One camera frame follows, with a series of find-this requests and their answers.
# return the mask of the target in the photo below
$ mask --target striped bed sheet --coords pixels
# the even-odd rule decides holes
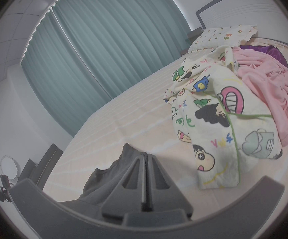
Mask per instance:
[[[247,45],[276,46],[288,62],[288,46],[285,44],[252,38]],[[200,190],[193,149],[179,141],[174,131],[170,106],[162,100],[165,90],[172,84],[171,75],[180,67],[184,58],[194,60],[211,50],[184,55],[92,114],[57,162],[43,192],[56,201],[77,199],[91,173],[96,168],[110,167],[119,158],[123,145],[128,142],[139,151],[158,157],[194,207],[193,220],[231,204],[264,175],[286,185],[285,193],[273,213],[277,215],[288,200],[288,146],[283,148],[283,156],[278,160],[262,159],[250,171],[243,171],[237,187]]]

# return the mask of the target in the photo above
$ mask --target ceiling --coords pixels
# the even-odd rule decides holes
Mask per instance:
[[[56,0],[15,0],[0,19],[0,81],[21,61],[32,31]]]

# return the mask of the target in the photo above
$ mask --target curtain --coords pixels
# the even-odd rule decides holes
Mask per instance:
[[[42,104],[74,136],[108,101],[178,59],[188,32],[173,0],[59,0],[22,66]]]

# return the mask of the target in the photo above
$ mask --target headboard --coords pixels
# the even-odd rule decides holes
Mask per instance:
[[[257,25],[254,37],[288,45],[288,19],[273,0],[213,0],[196,11],[203,29],[231,25]]]

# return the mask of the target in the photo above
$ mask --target clothing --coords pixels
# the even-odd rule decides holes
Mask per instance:
[[[243,50],[251,49],[251,50],[263,52],[263,53],[268,54],[271,57],[275,58],[277,61],[279,61],[285,67],[288,67],[288,63],[287,63],[285,57],[283,56],[283,54],[281,53],[281,51],[272,45],[269,45],[269,46],[240,45],[240,48]]]
[[[128,143],[123,146],[120,158],[106,170],[95,169],[86,182],[83,193],[77,200],[61,202],[66,207],[92,217],[103,220],[101,206],[115,189],[127,169],[136,157],[146,152],[139,152]]]
[[[282,146],[288,145],[288,68],[270,55],[234,47],[237,75],[265,102],[277,125]]]
[[[164,99],[179,140],[192,144],[200,188],[237,186],[240,163],[280,157],[269,108],[234,74],[238,63],[229,46],[196,61],[184,59],[182,67],[190,77],[174,80]]]

